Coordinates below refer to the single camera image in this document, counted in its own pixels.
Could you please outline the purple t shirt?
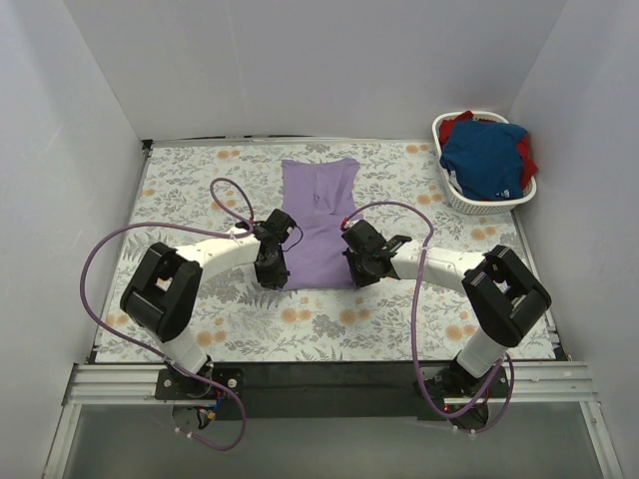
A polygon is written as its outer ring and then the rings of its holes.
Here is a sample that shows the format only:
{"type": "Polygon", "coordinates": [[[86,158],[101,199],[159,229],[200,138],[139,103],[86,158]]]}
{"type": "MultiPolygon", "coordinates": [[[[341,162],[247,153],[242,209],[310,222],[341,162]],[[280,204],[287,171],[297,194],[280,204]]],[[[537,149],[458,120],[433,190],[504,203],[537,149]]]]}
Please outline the purple t shirt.
{"type": "Polygon", "coordinates": [[[283,206],[301,228],[285,243],[290,272],[285,288],[353,288],[340,226],[355,210],[352,188],[359,162],[282,161],[283,206]]]}

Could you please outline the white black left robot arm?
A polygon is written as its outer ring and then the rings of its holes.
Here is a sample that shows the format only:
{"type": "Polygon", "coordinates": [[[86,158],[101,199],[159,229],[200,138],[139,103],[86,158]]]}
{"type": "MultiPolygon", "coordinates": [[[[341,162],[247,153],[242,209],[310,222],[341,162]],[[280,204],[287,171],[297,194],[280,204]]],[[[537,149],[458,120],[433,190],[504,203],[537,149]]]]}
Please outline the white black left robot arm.
{"type": "Polygon", "coordinates": [[[121,309],[143,327],[179,368],[171,381],[193,399],[212,396],[212,359],[189,327],[200,286],[228,270],[254,268],[259,285],[281,289],[289,279],[283,243],[297,227],[275,209],[264,221],[238,223],[221,238],[169,247],[152,244],[124,290],[121,309]]]}

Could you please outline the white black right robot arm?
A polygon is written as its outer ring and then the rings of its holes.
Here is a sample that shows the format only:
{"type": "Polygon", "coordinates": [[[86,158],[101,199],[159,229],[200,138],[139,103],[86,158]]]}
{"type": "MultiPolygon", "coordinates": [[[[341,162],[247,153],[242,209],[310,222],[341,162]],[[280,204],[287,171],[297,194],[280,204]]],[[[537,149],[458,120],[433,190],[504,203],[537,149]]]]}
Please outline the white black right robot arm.
{"type": "Polygon", "coordinates": [[[430,393],[474,396],[489,387],[505,353],[545,314],[551,297],[519,256],[497,245],[486,253],[429,247],[407,236],[385,239],[360,220],[342,228],[345,256],[357,287],[384,278],[425,281],[466,295],[479,326],[455,357],[417,384],[430,393]]]}

